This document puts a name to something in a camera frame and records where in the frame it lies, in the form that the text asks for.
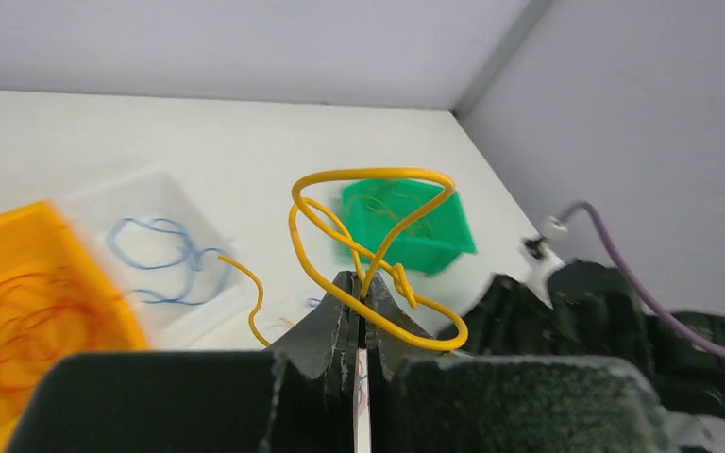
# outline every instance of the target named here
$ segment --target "yellow cable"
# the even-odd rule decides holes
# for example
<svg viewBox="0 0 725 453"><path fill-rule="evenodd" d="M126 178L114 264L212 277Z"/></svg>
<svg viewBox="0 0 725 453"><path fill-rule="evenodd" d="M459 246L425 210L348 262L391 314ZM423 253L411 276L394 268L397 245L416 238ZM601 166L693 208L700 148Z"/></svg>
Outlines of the yellow cable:
<svg viewBox="0 0 725 453"><path fill-rule="evenodd" d="M262 282L260 281L257 276L254 275L253 272L246 269L245 266L243 266L241 263L237 262L236 260L233 260L232 258L226 256L226 255L218 255L218 258L228 262L229 264L237 267L241 270L244 274L246 274L249 278L254 280L254 283L257 285L257 305L254 307L254 310L252 310L248 314L248 326L251 327L251 333L254 334L255 337L257 337L257 340L262 343L264 346L270 346L271 342L268 340L265 340L265 337L262 336L259 330L257 330L257 326L254 324L254 316L257 315L257 312L260 311L262 308Z"/></svg>
<svg viewBox="0 0 725 453"><path fill-rule="evenodd" d="M316 201L311 200L310 198L304 198L303 196L301 196L301 191L304 190L306 187L311 186L312 184L329 181L381 178L423 179L442 185L443 190L438 193L434 198L432 198L429 202L427 202L426 204L415 210L412 214L408 215L400 222L398 222L387 234L387 236L385 236L385 239L382 241L382 244L379 246L379 250L377 250L376 254L372 253L370 250L366 249L362 245L354 242L348 232L348 229L346 229L340 219L338 219L331 210L327 209ZM320 172L313 175L304 176L299 179L293 186L292 195L295 204L291 208L290 215L288 217L290 235L291 239L293 240L293 247L295 249L295 254L298 257L298 262L301 263L301 267L304 269L307 275L310 276L310 278L312 278L312 280L315 281L315 283L317 283L327 293L332 294L335 298L348 305L352 310L356 311L368 322L382 328L386 332L397 337L399 340L416 347L422 347L424 349L431 349L437 351L448 351L452 349L457 349L458 347L462 346L468 339L468 328L465 325L463 319L457 313L449 310L443 305L416 294L413 291L412 286L410 286L410 282L407 280L407 274L404 271L404 267L400 263L398 263L396 266L391 266L383 260L385 252L387 252L388 247L390 247L391 243L393 243L399 233L401 233L405 228L409 227L410 224L422 218L431 210L434 210L435 208L440 206L453 194L454 181L452 181L449 177L429 170L422 170L417 168L368 168L357 170L331 170L327 172ZM327 215L332 223L334 223L341 231L338 232L329 227L315 214L311 207ZM301 239L298 236L298 231L295 226L295 219L300 210L321 231L329 235L335 241L343 243L351 249L352 258L354 259L354 267L357 269L358 276L362 278L362 287L360 289L361 298L365 298L367 296L368 290L371 286L371 281L374 278L374 274L377 272L377 269L381 267L385 270L385 272L391 275L396 290L399 294L407 299L407 302L410 304L411 307L415 309L420 304L440 312L445 317L450 319L451 322L454 323L454 326L457 327L457 336L451 340L431 340L414 335L403 329L402 327L399 327L394 323L390 322L382 315L369 309L364 305L364 303L354 298L351 294L346 293L341 288L333 285L329 280L321 276L318 271L314 267L312 267L310 261L307 259L307 255L304 252L304 246L302 245ZM363 272L363 266L360 263L360 254L371 260L367 272Z"/></svg>

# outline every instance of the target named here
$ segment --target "orange plastic container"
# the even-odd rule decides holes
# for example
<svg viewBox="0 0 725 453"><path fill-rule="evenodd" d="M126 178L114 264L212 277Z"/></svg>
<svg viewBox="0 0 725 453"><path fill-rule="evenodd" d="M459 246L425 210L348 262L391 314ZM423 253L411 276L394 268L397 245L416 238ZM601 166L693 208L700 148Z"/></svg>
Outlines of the orange plastic container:
<svg viewBox="0 0 725 453"><path fill-rule="evenodd" d="M0 450L60 358L146 348L129 305L50 204L0 215Z"/></svg>

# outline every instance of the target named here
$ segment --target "white wall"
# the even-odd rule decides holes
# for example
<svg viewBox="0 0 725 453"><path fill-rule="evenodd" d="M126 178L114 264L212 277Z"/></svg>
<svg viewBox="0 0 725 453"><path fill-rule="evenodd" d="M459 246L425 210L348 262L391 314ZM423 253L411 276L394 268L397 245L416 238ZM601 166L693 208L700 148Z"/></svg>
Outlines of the white wall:
<svg viewBox="0 0 725 453"><path fill-rule="evenodd" d="M449 108L527 0L0 0L0 89Z"/></svg>
<svg viewBox="0 0 725 453"><path fill-rule="evenodd" d="M591 200L666 306L725 312L725 2L559 0L462 123L536 224ZM606 261L583 219L561 250Z"/></svg>

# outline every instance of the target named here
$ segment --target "white plastic tray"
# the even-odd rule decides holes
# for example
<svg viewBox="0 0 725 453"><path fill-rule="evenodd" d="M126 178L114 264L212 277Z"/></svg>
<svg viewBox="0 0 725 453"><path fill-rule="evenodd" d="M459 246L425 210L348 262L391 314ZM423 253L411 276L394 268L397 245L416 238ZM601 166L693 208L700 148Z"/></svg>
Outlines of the white plastic tray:
<svg viewBox="0 0 725 453"><path fill-rule="evenodd" d="M115 253L114 245L117 244L125 257L147 267L171 263L182 257L184 242L181 235L153 231L124 221L137 219L151 224L154 219L165 218L186 227L194 250L219 248L243 262L236 243L230 241L228 235L219 234L164 171L147 170L125 176L62 198L58 205L104 271L116 285L128 291L127 299L152 347L186 347L247 305L243 288L247 277L219 260L215 252L203 253L202 267L197 272L188 267L190 261L162 269L137 269ZM119 223L123 227L114 229ZM165 221L152 226L177 229ZM227 269L225 284L221 285ZM159 298L137 291L149 289L166 297L176 297L188 286L188 278L192 279L192 290L183 300L190 303L206 300L205 303L147 303L145 301ZM223 290L211 298L219 286Z"/></svg>

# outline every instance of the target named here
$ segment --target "green bin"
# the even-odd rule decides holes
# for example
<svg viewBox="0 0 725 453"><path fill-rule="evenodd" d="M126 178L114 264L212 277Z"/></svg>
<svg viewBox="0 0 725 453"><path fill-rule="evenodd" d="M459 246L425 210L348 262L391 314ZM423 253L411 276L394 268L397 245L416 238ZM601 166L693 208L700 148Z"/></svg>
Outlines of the green bin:
<svg viewBox="0 0 725 453"><path fill-rule="evenodd" d="M367 179L343 189L341 217L354 240L376 253L387 233L401 219L431 200L443 188L410 179ZM447 268L461 253L477 247L455 192L442 205L402 231L385 254L390 264L431 276Z"/></svg>

